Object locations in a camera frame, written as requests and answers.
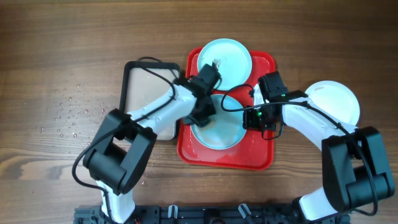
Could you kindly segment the white round plate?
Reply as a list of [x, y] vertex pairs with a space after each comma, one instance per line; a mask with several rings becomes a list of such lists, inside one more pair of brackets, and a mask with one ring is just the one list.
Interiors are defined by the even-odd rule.
[[325, 80], [312, 84], [305, 93], [323, 111], [344, 123], [357, 125], [360, 117], [359, 102], [348, 87]]

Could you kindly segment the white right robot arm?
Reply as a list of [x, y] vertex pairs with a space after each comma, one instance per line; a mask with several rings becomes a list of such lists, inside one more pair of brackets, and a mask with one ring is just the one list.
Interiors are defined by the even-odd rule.
[[302, 133], [322, 154], [322, 186], [274, 215], [292, 223], [340, 220], [350, 212], [371, 217], [380, 200], [394, 195], [386, 149], [376, 128], [346, 123], [300, 90], [251, 90], [249, 95], [254, 106], [244, 109], [245, 127], [264, 130], [280, 122]]

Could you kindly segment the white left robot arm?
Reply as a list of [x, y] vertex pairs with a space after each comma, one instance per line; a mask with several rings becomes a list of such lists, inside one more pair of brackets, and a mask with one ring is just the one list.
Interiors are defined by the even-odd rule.
[[151, 104], [130, 113], [112, 110], [93, 142], [78, 156], [102, 193], [108, 223], [125, 223], [135, 210], [132, 189], [143, 175], [159, 133], [179, 119], [203, 127], [215, 113], [213, 86], [174, 84]]

